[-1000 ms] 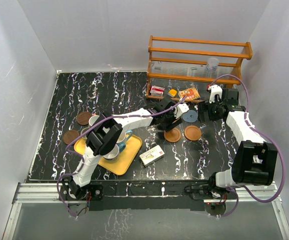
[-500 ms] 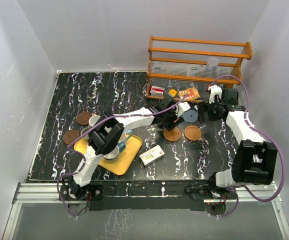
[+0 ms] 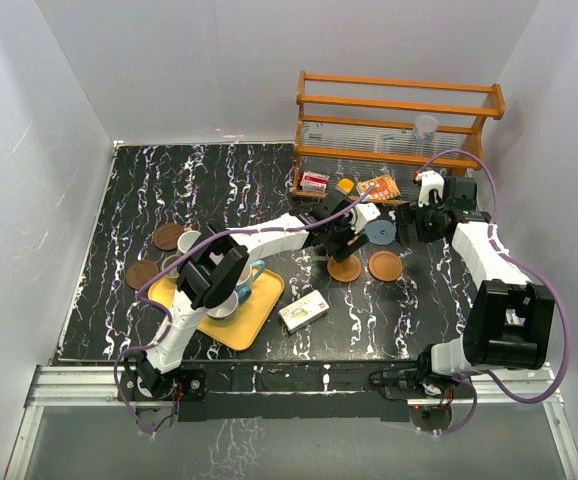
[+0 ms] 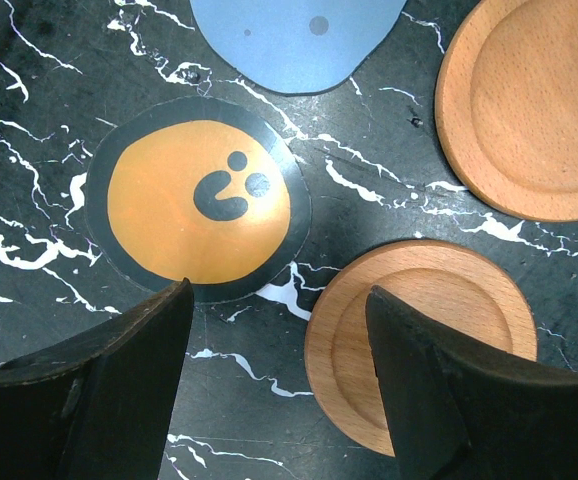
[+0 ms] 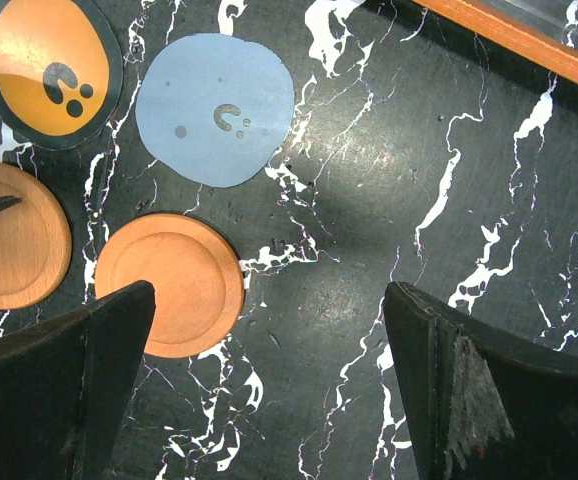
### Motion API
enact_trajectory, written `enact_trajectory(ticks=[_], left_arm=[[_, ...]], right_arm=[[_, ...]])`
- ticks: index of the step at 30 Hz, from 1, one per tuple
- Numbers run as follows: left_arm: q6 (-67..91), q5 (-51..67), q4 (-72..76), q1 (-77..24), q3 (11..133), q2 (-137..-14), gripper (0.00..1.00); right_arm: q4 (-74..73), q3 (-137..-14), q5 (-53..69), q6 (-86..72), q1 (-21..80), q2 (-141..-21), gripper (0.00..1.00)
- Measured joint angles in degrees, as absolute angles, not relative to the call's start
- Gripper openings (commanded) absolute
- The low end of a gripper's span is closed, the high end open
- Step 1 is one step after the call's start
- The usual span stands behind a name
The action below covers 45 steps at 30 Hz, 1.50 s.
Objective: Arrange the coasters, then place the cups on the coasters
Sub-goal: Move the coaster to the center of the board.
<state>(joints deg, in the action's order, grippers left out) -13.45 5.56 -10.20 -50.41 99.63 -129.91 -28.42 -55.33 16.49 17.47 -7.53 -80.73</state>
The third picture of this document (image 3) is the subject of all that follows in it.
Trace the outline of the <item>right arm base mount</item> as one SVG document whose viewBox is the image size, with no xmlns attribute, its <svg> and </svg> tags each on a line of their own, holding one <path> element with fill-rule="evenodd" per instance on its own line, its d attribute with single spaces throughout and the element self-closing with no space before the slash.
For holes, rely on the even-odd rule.
<svg viewBox="0 0 578 480">
<path fill-rule="evenodd" d="M 370 373 L 367 384 L 389 401 L 399 400 L 399 395 L 405 393 L 415 398 L 433 400 L 434 404 L 431 405 L 411 406 L 410 422 L 416 434 L 438 438 L 459 431 L 471 420 L 477 407 L 477 394 L 468 377 L 439 374 L 432 370 L 432 347 L 432 344 L 426 346 L 415 360 Z M 470 390 L 472 405 L 465 418 L 453 425 L 451 404 L 459 386 Z"/>
</svg>

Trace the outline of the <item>blue silicone coaster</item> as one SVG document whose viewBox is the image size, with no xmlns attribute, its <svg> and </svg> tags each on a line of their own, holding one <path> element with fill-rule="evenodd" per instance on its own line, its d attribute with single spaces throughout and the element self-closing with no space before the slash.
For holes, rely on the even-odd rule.
<svg viewBox="0 0 578 480">
<path fill-rule="evenodd" d="M 387 246 L 395 241 L 396 226 L 392 221 L 378 219 L 370 222 L 365 227 L 368 240 L 373 245 Z"/>
</svg>

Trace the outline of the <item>white yellow box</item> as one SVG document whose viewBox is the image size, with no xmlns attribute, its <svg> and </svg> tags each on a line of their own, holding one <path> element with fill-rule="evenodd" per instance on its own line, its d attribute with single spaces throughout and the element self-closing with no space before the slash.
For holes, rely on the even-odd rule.
<svg viewBox="0 0 578 480">
<path fill-rule="evenodd" d="M 288 333 L 291 334 L 325 315 L 329 308 L 323 295 L 314 290 L 281 308 L 279 315 Z"/>
</svg>

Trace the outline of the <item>dark wooden coaster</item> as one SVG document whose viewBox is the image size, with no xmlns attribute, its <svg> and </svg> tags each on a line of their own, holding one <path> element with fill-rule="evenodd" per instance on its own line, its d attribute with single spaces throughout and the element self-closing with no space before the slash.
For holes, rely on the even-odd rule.
<svg viewBox="0 0 578 480">
<path fill-rule="evenodd" d="M 160 268 L 153 260 L 138 260 L 127 268 L 125 273 L 125 282 L 131 289 L 140 290 L 159 272 Z"/>
<path fill-rule="evenodd" d="M 159 226 L 153 234 L 153 243 L 161 251 L 177 249 L 178 239 L 185 229 L 177 223 L 166 223 Z"/>
</svg>

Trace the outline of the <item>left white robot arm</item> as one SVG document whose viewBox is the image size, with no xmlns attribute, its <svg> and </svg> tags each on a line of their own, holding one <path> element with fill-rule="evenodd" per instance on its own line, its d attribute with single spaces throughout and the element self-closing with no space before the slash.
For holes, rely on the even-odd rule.
<svg viewBox="0 0 578 480">
<path fill-rule="evenodd" d="M 163 399 L 175 387 L 184 351 L 210 309 L 223 306 L 247 266 L 283 252 L 322 246 L 341 262 L 368 242 L 365 227 L 380 215 L 366 200 L 336 190 L 273 220 L 248 227 L 209 227 L 190 249 L 149 279 L 136 298 L 161 309 L 165 319 L 153 340 L 131 347 L 116 363 L 134 373 L 151 397 Z"/>
</svg>

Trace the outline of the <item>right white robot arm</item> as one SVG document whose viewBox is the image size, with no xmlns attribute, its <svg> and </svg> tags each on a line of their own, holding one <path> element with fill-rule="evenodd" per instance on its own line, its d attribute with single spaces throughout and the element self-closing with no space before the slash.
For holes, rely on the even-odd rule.
<svg viewBox="0 0 578 480">
<path fill-rule="evenodd" d="M 463 333 L 419 354 L 412 376 L 416 388 L 435 397 L 460 374 L 542 368 L 556 306 L 553 294 L 508 260 L 492 215 L 477 207 L 473 179 L 428 170 L 416 173 L 414 181 L 418 199 L 396 209 L 399 243 L 448 240 L 477 288 Z"/>
</svg>

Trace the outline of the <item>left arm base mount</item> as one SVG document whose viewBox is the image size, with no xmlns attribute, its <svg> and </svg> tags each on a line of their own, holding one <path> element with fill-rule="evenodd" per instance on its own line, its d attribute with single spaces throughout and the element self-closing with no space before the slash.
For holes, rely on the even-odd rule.
<svg viewBox="0 0 578 480">
<path fill-rule="evenodd" d="M 183 402 L 202 401 L 207 395 L 207 373 L 197 368 L 174 368 L 162 373 L 153 367 L 145 349 L 131 347 L 121 353 L 113 365 L 117 398 L 129 410 L 140 431 L 154 440 L 167 420 L 177 420 Z M 135 403 L 170 401 L 171 413 L 150 426 L 140 416 Z"/>
</svg>

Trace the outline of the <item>light wooden coaster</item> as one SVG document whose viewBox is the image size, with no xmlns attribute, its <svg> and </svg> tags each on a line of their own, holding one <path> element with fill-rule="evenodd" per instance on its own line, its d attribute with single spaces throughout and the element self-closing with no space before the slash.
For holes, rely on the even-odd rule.
<svg viewBox="0 0 578 480">
<path fill-rule="evenodd" d="M 327 271 L 332 279 L 341 283 L 351 283 L 360 277 L 362 264 L 355 255 L 351 255 L 341 262 L 331 257 L 327 262 Z"/>
<path fill-rule="evenodd" d="M 393 282 L 403 273 L 404 267 L 398 255 L 391 251 L 375 252 L 369 259 L 370 274 L 381 282 Z"/>
</svg>

